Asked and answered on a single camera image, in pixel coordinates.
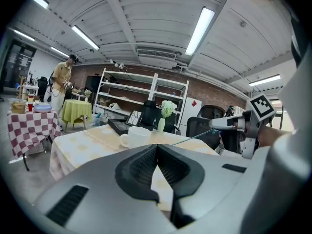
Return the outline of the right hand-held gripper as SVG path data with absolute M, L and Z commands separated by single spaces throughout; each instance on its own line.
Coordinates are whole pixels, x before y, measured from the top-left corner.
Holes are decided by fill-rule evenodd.
M 242 157 L 251 159 L 255 152 L 260 127 L 270 123 L 275 114 L 276 109 L 270 100 L 265 94 L 260 94 L 247 101 L 247 110 L 242 113 L 242 116 L 211 119 L 209 127 L 236 131 L 244 131 L 245 127 L 245 142 L 241 142 Z

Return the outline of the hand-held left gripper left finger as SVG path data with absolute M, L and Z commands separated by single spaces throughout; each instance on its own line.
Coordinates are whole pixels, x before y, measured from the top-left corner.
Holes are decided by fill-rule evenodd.
M 76 234 L 169 234 L 176 227 L 154 200 L 135 199 L 117 184 L 115 169 L 147 145 L 91 160 L 47 189 L 35 209 Z

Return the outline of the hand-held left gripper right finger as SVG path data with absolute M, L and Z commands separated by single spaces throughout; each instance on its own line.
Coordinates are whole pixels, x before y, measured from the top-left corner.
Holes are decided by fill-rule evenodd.
M 241 180 L 248 159 L 157 145 L 157 164 L 173 189 L 171 218 L 158 233 L 239 234 L 247 199 Z

